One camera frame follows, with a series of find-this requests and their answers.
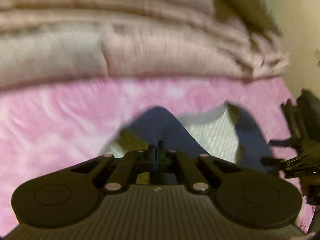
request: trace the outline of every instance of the ridged black surface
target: ridged black surface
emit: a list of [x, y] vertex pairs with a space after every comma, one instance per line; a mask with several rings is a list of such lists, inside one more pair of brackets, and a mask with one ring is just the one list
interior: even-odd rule
[[294, 225], [258, 230], [222, 216], [205, 195], [184, 186], [131, 185], [108, 195], [90, 217], [64, 228], [18, 226], [6, 240], [287, 240], [303, 233]]

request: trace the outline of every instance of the blue cloth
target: blue cloth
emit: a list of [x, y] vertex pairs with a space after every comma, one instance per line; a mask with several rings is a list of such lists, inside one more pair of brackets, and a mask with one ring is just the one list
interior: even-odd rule
[[[261, 158], [272, 157], [272, 152], [258, 125], [248, 112], [239, 107], [236, 108], [240, 111], [240, 116], [235, 130], [243, 149], [240, 165], [263, 173], [271, 172], [272, 168], [265, 167], [261, 163]], [[192, 158], [197, 158], [201, 153], [207, 153], [183, 125], [163, 107], [148, 110], [126, 130], [153, 147], [157, 147], [158, 143], [163, 141], [165, 150], [179, 150]], [[157, 166], [157, 158], [155, 158], [155, 167]]]

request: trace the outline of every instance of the metal pin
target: metal pin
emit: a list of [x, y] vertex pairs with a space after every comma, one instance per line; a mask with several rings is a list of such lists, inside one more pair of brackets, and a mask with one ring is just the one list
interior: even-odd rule
[[204, 191], [209, 188], [209, 185], [206, 183], [203, 183], [203, 182], [197, 182], [197, 183], [193, 184], [192, 187], [197, 191]]
[[121, 189], [121, 185], [119, 183], [108, 183], [105, 186], [105, 189], [110, 190], [110, 191], [116, 191]]
[[103, 157], [109, 157], [109, 158], [112, 157], [112, 156], [113, 156], [113, 154], [110, 154], [110, 153], [106, 153], [106, 154], [103, 155]]

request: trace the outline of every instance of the folded beige comforter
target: folded beige comforter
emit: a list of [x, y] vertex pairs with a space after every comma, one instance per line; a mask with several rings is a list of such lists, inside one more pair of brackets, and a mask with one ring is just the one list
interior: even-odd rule
[[262, 78], [280, 37], [224, 0], [0, 0], [0, 87], [92, 76]]

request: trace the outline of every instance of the pink blanket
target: pink blanket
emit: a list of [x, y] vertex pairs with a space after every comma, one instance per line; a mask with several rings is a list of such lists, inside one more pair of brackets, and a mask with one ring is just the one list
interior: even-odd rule
[[[222, 78], [95, 79], [49, 84], [0, 95], [0, 235], [17, 224], [10, 198], [23, 182], [99, 155], [119, 126], [152, 106], [178, 115], [214, 109], [225, 100], [251, 112], [266, 140], [287, 138], [280, 103], [291, 95], [280, 78], [250, 84]], [[290, 158], [290, 149], [274, 149]], [[297, 179], [290, 180], [300, 187]], [[297, 225], [307, 231], [313, 207]]]

